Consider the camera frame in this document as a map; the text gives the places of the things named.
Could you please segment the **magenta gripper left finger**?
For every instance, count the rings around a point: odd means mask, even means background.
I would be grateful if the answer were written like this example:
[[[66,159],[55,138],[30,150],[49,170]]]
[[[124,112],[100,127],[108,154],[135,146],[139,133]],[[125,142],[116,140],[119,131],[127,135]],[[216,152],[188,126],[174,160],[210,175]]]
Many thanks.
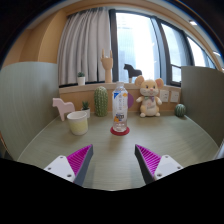
[[[90,144],[69,156],[59,155],[44,170],[82,186],[92,156],[93,145]]]

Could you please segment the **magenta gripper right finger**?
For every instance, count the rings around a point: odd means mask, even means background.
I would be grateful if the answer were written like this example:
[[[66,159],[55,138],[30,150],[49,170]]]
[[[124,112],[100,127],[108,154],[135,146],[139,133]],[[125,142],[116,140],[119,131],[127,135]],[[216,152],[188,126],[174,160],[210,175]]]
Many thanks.
[[[145,184],[150,184],[183,168],[169,155],[160,156],[150,149],[135,145],[135,156]]]

